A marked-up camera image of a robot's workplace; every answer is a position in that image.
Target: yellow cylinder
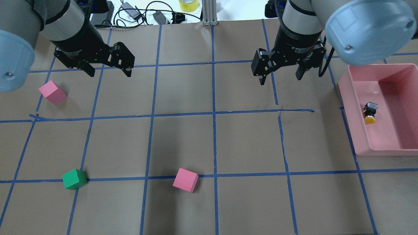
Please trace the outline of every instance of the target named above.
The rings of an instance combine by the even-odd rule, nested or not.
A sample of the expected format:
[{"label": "yellow cylinder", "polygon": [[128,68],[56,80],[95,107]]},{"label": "yellow cylinder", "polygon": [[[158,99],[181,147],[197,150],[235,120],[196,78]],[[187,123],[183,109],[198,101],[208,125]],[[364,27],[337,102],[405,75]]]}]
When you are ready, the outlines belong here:
[{"label": "yellow cylinder", "polygon": [[197,0],[178,0],[180,3],[180,8],[184,12],[196,11],[199,7],[199,2]]},{"label": "yellow cylinder", "polygon": [[364,118],[364,122],[366,124],[373,124],[376,122],[376,119],[374,117],[367,116]]}]

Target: foam block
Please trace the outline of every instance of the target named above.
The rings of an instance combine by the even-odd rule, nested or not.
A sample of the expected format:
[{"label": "foam block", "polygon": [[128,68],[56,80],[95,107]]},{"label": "foam block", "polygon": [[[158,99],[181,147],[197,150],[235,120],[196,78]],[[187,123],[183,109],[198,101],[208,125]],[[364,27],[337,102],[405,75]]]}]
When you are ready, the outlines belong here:
[{"label": "foam block", "polygon": [[62,175],[62,181],[66,189],[76,190],[79,187],[86,185],[87,180],[84,172],[74,169]]},{"label": "foam block", "polygon": [[47,82],[45,85],[39,88],[39,91],[42,95],[49,101],[51,101],[54,105],[58,104],[62,101],[67,94],[59,88],[53,81]]},{"label": "foam block", "polygon": [[198,178],[198,174],[180,168],[177,172],[173,186],[185,190],[187,192],[193,193]]}]

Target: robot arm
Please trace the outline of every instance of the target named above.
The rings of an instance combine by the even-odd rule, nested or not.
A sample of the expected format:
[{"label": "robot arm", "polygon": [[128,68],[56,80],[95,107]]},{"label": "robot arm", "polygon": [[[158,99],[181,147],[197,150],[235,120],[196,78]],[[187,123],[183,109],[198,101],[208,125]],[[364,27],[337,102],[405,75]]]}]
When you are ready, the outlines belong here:
[{"label": "robot arm", "polygon": [[25,82],[39,32],[57,47],[54,55],[69,69],[93,77],[90,63],[102,63],[131,76],[134,55],[121,42],[104,43],[75,0],[1,0],[0,12],[0,92]]},{"label": "robot arm", "polygon": [[254,76],[299,64],[296,77],[320,67],[327,40],[347,64],[366,65],[384,59],[417,36],[416,0],[269,0],[265,16],[278,17],[280,27],[271,51],[258,49],[251,64]]}]

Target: black cable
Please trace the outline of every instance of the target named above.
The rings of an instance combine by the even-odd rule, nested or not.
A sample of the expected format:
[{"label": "black cable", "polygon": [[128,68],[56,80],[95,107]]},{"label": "black cable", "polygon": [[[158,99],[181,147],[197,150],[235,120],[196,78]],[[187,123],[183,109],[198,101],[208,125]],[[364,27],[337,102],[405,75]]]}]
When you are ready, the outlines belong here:
[{"label": "black cable", "polygon": [[152,1],[152,2],[150,2],[150,3],[147,5],[147,7],[145,7],[145,12],[144,12],[144,15],[145,15],[145,23],[146,23],[147,25],[149,25],[149,24],[148,24],[148,20],[147,20],[147,11],[148,11],[148,7],[149,7],[152,3],[163,3],[163,4],[166,4],[166,5],[167,5],[167,6],[171,9],[171,12],[174,12],[173,8],[172,8],[169,4],[167,4],[167,3],[165,3],[165,2],[161,2],[161,1]]},{"label": "black cable", "polygon": [[135,26],[118,26],[118,25],[94,25],[96,28],[136,28],[140,26],[143,22],[140,24],[137,24]]},{"label": "black cable", "polygon": [[129,22],[129,23],[138,23],[138,20],[135,20],[135,21],[130,21],[130,20],[127,20],[127,19],[125,19],[125,18],[122,18],[121,16],[120,16],[120,12],[121,12],[121,10],[124,10],[122,7],[120,7],[119,8],[119,10],[120,11],[118,11],[117,12],[117,14],[115,14],[115,16],[113,17],[113,24],[114,25],[118,25],[118,23],[117,23],[117,21],[115,22],[115,19],[116,19],[116,16],[118,16],[121,20],[124,20],[124,21],[126,21],[126,22]]},{"label": "black cable", "polygon": [[[121,11],[125,11],[125,10],[137,10],[138,12],[140,12],[140,10],[144,10],[144,11],[145,11],[145,10],[147,10],[147,11],[148,11],[148,10],[151,10],[151,11],[158,11],[158,10],[156,10],[156,9],[139,9],[139,8],[137,8],[137,7],[135,7],[135,8],[119,9],[119,10],[115,13],[115,16],[113,17],[113,21],[115,22],[116,15],[118,15]],[[181,13],[181,12],[176,12],[176,11],[171,11],[171,10],[159,10],[159,11],[174,12],[174,13]],[[126,29],[136,28],[136,27],[138,27],[138,26],[142,25],[143,23],[146,23],[146,16],[145,16],[145,12],[144,12],[144,13],[140,13],[140,14],[141,14],[142,22],[141,22],[141,23],[138,23],[137,25],[134,25],[134,26],[119,26],[119,25],[116,25],[116,24],[114,24],[114,25],[110,24],[110,25],[95,25],[95,27],[96,27],[96,28],[126,28]],[[193,17],[195,17],[196,19],[199,19],[199,21],[202,21],[199,17],[197,17],[197,16],[195,16],[195,15],[188,14],[188,13],[181,13],[181,14],[185,14],[185,15],[193,16]]]},{"label": "black cable", "polygon": [[329,63],[331,62],[332,55],[334,54],[334,51],[335,51],[335,49],[334,49],[334,47],[332,47],[331,48],[331,51],[329,52],[328,58],[326,59],[325,66],[324,66],[324,69],[323,70],[322,70],[322,62],[321,62],[321,65],[319,66],[319,70],[318,70],[318,76],[319,77],[322,77],[325,74],[326,69],[328,68]]},{"label": "black cable", "polygon": [[199,21],[201,21],[201,19],[200,19],[199,17],[197,17],[197,16],[195,16],[195,15],[192,15],[192,14],[183,13],[183,12],[177,12],[177,11],[171,11],[171,10],[157,10],[157,9],[125,8],[125,9],[120,9],[120,10],[118,10],[118,11],[116,12],[116,14],[115,14],[115,15],[117,15],[119,12],[121,12],[121,11],[125,11],[125,10],[145,10],[145,11],[149,11],[149,10],[151,10],[151,11],[165,11],[165,12],[181,13],[181,14],[185,14],[185,15],[193,16],[193,17],[195,17],[196,19],[198,19]]},{"label": "black cable", "polygon": [[171,11],[174,11],[173,10],[173,8],[169,5],[169,4],[167,4],[167,3],[165,3],[165,2],[161,2],[161,1],[152,1],[152,2],[150,2],[148,5],[147,5],[147,7],[145,7],[145,9],[148,9],[148,7],[152,4],[152,3],[163,3],[163,4],[166,4],[170,9],[171,9]]},{"label": "black cable", "polygon": [[103,20],[102,24],[104,24],[106,21],[108,21],[110,25],[112,24],[112,22],[110,22],[110,20]]},{"label": "black cable", "polygon": [[116,20],[116,25],[119,25],[119,24],[117,23],[117,21],[118,21],[118,20],[120,20],[120,21],[123,23],[123,25],[126,27],[125,22],[123,22],[123,20],[121,20],[121,19],[117,19],[117,20]]}]

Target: cable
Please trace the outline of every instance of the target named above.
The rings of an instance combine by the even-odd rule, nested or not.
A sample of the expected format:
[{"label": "cable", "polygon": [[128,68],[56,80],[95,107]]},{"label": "cable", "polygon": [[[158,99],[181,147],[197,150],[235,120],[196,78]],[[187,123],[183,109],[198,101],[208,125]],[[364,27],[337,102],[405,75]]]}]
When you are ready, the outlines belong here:
[{"label": "cable", "polygon": [[[172,11],[172,10],[157,10],[157,9],[125,8],[125,9],[119,9],[119,10],[116,12],[115,16],[116,16],[118,13],[120,13],[121,11],[125,11],[125,10],[138,10],[138,11],[140,11],[140,10],[150,11],[150,10],[151,10],[151,11],[165,11],[165,12],[181,13],[181,14],[185,14],[185,15],[193,16],[193,17],[195,17],[196,19],[198,19],[199,21],[201,21],[201,19],[200,19],[199,17],[197,17],[197,16],[195,16],[195,15],[192,15],[192,14],[183,13],[183,12],[177,12],[177,11]],[[143,18],[145,18],[145,20],[144,20],[144,21],[146,22],[145,12],[144,12],[144,13],[142,13],[141,15],[143,16]]]},{"label": "cable", "polygon": [[110,22],[110,20],[103,20],[102,24],[104,24],[106,21],[108,21],[110,25],[112,24],[112,22]]},{"label": "cable", "polygon": [[[129,20],[126,20],[126,19],[124,19],[124,18],[122,18],[122,17],[120,17],[119,16],[119,14],[120,14],[120,12],[121,11],[125,11],[125,10],[137,10],[139,13],[140,13],[140,18],[142,18],[142,22],[141,23],[139,23],[139,19],[140,18],[138,18],[138,20],[136,20],[136,21],[129,21]],[[202,19],[200,19],[199,17],[197,17],[197,16],[195,16],[195,15],[192,15],[192,14],[188,14],[188,13],[182,13],[182,12],[176,12],[176,11],[173,11],[173,10],[157,10],[157,9],[139,9],[139,8],[137,8],[136,6],[135,6],[135,8],[126,8],[126,9],[123,9],[123,8],[119,8],[119,10],[115,13],[115,15],[114,15],[114,17],[113,17],[113,25],[112,24],[110,24],[110,25],[103,25],[103,24],[101,24],[101,25],[95,25],[95,27],[96,28],[125,28],[125,29],[130,29],[130,28],[136,28],[136,27],[138,27],[138,26],[140,26],[140,25],[142,25],[143,23],[146,23],[146,24],[148,24],[147,23],[147,21],[146,21],[146,12],[147,11],[164,11],[164,12],[172,12],[172,13],[181,13],[181,14],[185,14],[185,15],[189,15],[189,16],[193,16],[193,17],[195,17],[196,19],[198,19],[199,21],[202,21]],[[120,26],[120,25],[117,25],[116,23],[118,22],[118,20],[116,20],[116,16],[119,16],[119,18],[121,18],[121,19],[118,19],[118,20],[120,20],[120,21],[122,21],[123,22],[123,20],[125,20],[126,22],[130,22],[130,23],[138,23],[137,25],[134,25],[134,26]]]},{"label": "cable", "polygon": [[150,2],[150,3],[147,5],[147,7],[145,7],[145,12],[144,12],[144,15],[145,15],[145,23],[146,23],[147,25],[149,25],[149,24],[148,24],[148,20],[147,20],[147,11],[148,11],[148,7],[149,7],[152,3],[163,3],[163,4],[167,5],[167,6],[171,9],[171,12],[174,12],[173,8],[172,8],[169,4],[167,4],[167,3],[165,3],[165,2],[161,2],[161,1],[152,1],[152,2]]},{"label": "cable", "polygon": [[325,66],[324,66],[324,69],[323,70],[322,70],[322,62],[321,62],[321,65],[319,66],[319,70],[318,70],[318,76],[319,77],[322,77],[325,74],[326,69],[328,68],[329,63],[331,62],[332,55],[334,54],[334,51],[335,51],[335,49],[334,49],[334,47],[332,47],[331,48],[331,51],[329,52],[328,58],[326,59]]},{"label": "cable", "polygon": [[[325,46],[325,43],[326,43],[326,36],[324,36],[324,40],[323,40],[322,44]],[[334,49],[334,47],[332,47],[331,51],[329,52],[328,58],[326,59],[325,66],[324,66],[323,70],[322,70],[322,63],[324,61],[323,60],[321,61],[321,65],[319,66],[319,70],[318,70],[318,77],[322,77],[325,74],[329,63],[331,62],[332,55],[334,55],[334,51],[335,51],[335,49]]]},{"label": "cable", "polygon": [[150,2],[148,5],[147,5],[147,7],[145,7],[145,9],[148,9],[148,7],[152,4],[152,3],[163,3],[163,4],[166,4],[170,9],[171,9],[171,11],[174,11],[173,10],[173,8],[169,5],[169,4],[167,4],[167,3],[165,3],[165,2],[161,2],[161,1],[152,1],[152,2]]},{"label": "cable", "polygon": [[120,21],[123,23],[123,25],[126,27],[125,22],[123,22],[123,20],[121,20],[121,19],[117,19],[117,20],[116,20],[116,25],[119,25],[119,24],[117,23],[117,21],[118,21],[118,20],[120,20]]}]

